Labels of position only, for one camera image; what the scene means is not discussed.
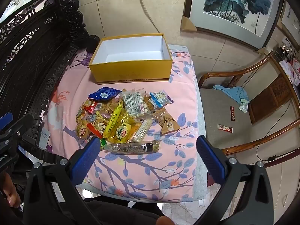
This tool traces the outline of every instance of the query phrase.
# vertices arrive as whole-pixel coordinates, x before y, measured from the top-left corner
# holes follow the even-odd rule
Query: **red snack package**
[[[230,116],[231,116],[231,120],[235,121],[236,117],[234,116],[234,107],[230,106]]]
[[[220,124],[218,124],[218,129],[221,129],[221,130],[229,132],[229,133],[233,132],[233,128],[229,128],[229,127],[226,127],[226,126],[223,126],[223,125],[220,125]]]
[[[86,102],[85,102],[85,104],[83,105],[83,108],[89,114],[93,114],[96,105],[97,105],[97,102],[95,102],[94,100],[91,100],[91,99],[87,99]]]

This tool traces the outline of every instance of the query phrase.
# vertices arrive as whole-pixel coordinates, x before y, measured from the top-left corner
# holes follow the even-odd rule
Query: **blue snack bag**
[[[90,94],[88,97],[96,101],[107,101],[114,98],[116,95],[119,95],[120,92],[122,91],[109,87],[102,87],[98,91]]]

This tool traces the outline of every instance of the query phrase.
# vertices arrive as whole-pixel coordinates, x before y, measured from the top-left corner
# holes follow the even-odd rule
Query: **yellow box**
[[[98,84],[167,81],[172,56],[163,34],[103,38],[89,68]]]

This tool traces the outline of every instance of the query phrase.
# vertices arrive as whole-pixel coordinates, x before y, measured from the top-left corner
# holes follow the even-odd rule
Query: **cable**
[[[145,7],[145,4],[144,4],[144,1],[143,0],[140,0],[141,2],[141,5],[142,5],[142,8],[144,10],[144,13],[146,14],[146,16],[150,19],[151,23],[153,24],[153,26],[155,27],[155,29],[158,31],[158,33],[160,33],[159,29],[156,27],[154,21],[152,20],[151,16],[149,15],[146,7]]]

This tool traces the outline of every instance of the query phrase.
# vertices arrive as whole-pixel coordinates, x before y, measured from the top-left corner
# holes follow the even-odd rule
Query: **carved wooden headboard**
[[[0,12],[10,2],[4,0]],[[78,8],[78,0],[46,0],[44,8],[35,12],[31,3],[0,24],[0,116],[13,114],[9,126],[28,113],[33,116],[33,126],[22,139],[37,158],[52,156],[35,147],[52,90],[76,51],[93,52],[100,41],[84,29]],[[53,162],[53,156],[47,162]]]

